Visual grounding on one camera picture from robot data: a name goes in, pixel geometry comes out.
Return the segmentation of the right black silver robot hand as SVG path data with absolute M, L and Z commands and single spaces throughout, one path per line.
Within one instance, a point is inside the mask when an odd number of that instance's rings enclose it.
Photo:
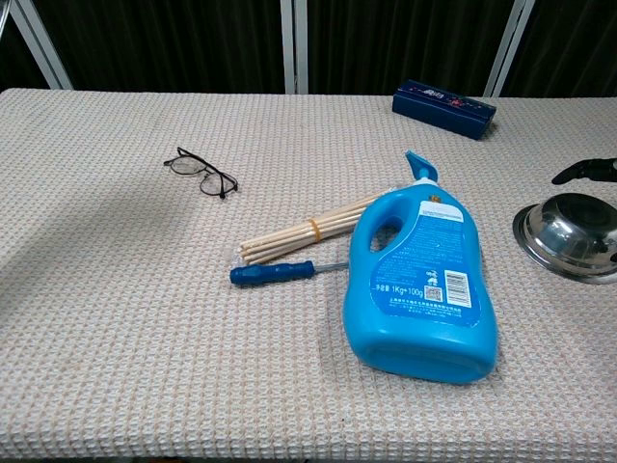
M 578 161 L 557 174 L 551 183 L 561 185 L 581 178 L 599 182 L 615 182 L 617 178 L 616 159 L 592 158 Z

